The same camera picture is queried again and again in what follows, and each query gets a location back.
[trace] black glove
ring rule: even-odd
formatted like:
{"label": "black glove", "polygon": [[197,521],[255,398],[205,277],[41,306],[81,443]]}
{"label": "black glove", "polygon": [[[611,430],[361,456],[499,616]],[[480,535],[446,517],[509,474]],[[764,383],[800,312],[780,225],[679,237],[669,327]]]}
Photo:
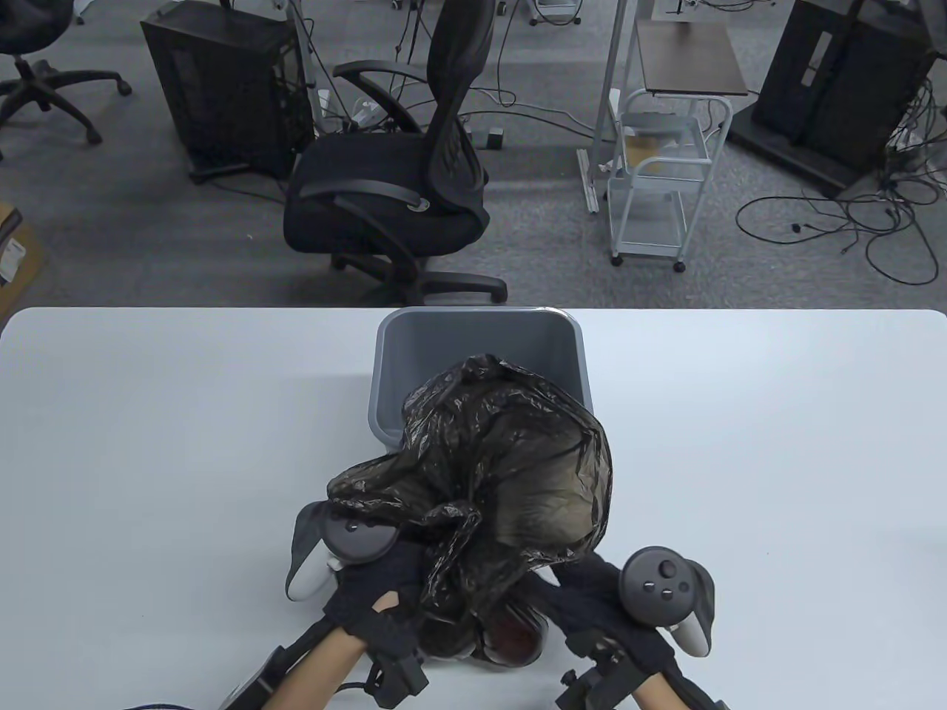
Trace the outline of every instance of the black glove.
{"label": "black glove", "polygon": [[578,562],[553,565],[552,571],[559,587],[529,573],[517,591],[566,636],[599,630],[617,641],[642,673],[651,676],[670,667],[671,645],[657,629],[638,624],[625,612],[615,565],[591,553]]}
{"label": "black glove", "polygon": [[[323,610],[336,626],[358,636],[359,625],[376,612],[375,603],[388,592],[398,593],[391,616],[413,621],[418,614],[427,548],[398,541],[384,557],[367,564],[353,564],[336,573],[338,589]],[[413,624],[405,625],[409,629]]]}

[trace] trash bin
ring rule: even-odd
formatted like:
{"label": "trash bin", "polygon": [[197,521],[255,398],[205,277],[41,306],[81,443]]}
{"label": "trash bin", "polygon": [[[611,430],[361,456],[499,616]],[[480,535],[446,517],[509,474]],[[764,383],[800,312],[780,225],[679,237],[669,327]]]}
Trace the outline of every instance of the trash bin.
{"label": "trash bin", "polygon": [[393,312],[378,328],[368,426],[401,447],[404,400],[472,355],[489,353],[555,382],[592,411],[582,332],[549,308],[417,307]]}

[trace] white vr controller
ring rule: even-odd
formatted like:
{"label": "white vr controller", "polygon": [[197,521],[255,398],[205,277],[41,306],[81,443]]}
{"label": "white vr controller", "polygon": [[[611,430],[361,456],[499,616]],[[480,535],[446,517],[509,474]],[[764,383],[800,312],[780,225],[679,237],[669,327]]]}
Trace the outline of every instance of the white vr controller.
{"label": "white vr controller", "polygon": [[618,594],[639,624],[667,629],[688,656],[709,655],[714,584],[703,566],[667,547],[645,547],[625,563]]}
{"label": "white vr controller", "polygon": [[[286,596],[314,596],[344,565],[379,559],[397,539],[397,527],[333,514],[326,502],[309,504],[296,516]],[[621,570],[618,594],[639,624],[667,629],[690,656],[710,653],[714,584],[697,562],[667,547],[638,550]]]}

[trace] gray carpet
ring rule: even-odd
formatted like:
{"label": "gray carpet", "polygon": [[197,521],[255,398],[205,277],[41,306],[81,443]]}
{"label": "gray carpet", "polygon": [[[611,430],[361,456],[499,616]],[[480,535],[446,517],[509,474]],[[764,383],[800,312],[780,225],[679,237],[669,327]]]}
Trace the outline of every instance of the gray carpet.
{"label": "gray carpet", "polygon": [[[292,252],[280,235],[277,204],[193,186],[138,21],[160,0],[97,0],[87,24],[73,27],[42,57],[57,68],[114,68],[135,90],[120,98],[108,83],[67,89],[105,137],[84,144],[67,116],[30,108],[0,131],[0,199],[20,206],[36,225],[50,261],[20,306],[340,306],[371,285],[335,273],[323,257]],[[262,9],[264,0],[240,0]],[[655,16],[676,3],[662,0]],[[391,59],[403,12],[386,0],[306,0],[315,38],[328,63]],[[701,7],[686,19],[730,24],[747,84],[761,85],[789,11],[787,0],[740,14]],[[513,19],[503,55],[504,87],[519,99],[571,112],[592,122],[611,31],[614,0],[588,0],[582,24],[530,27],[525,4]],[[438,5],[426,11],[433,27]],[[479,85],[495,85],[495,60],[506,19],[498,24],[491,66]],[[426,41],[419,55],[426,55]],[[11,62],[1,61],[9,74]],[[348,105],[357,95],[340,91]],[[425,98],[423,87],[405,90]],[[472,109],[493,108],[472,95]],[[745,105],[738,99],[737,108]],[[561,116],[549,116],[561,119]],[[607,213],[590,216],[581,195],[575,148],[584,138],[508,116],[474,116],[473,126],[506,129],[505,148],[483,152],[491,173],[490,229],[437,268],[497,275],[517,305],[601,308],[931,308],[947,311],[947,276],[912,288],[867,265],[863,244],[840,254],[848,235],[799,246],[751,240],[734,224],[741,204],[766,194],[798,195],[794,178],[727,146],[693,242],[688,271],[665,260],[608,259]],[[227,185],[277,195],[272,181],[230,178]],[[920,208],[935,250],[947,255],[947,207]],[[791,222],[831,225],[804,204],[765,204],[749,223],[789,238]],[[877,245],[876,260],[907,280],[931,265],[913,231]]]}

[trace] forearm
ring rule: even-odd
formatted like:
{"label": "forearm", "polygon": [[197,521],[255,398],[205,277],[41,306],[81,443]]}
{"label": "forearm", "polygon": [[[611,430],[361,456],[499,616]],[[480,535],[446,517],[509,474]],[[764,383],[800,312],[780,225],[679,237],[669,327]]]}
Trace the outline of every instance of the forearm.
{"label": "forearm", "polygon": [[642,683],[632,697],[641,710],[689,710],[661,673]]}
{"label": "forearm", "polygon": [[264,710],[323,710],[365,651],[361,639],[334,630],[296,664]]}

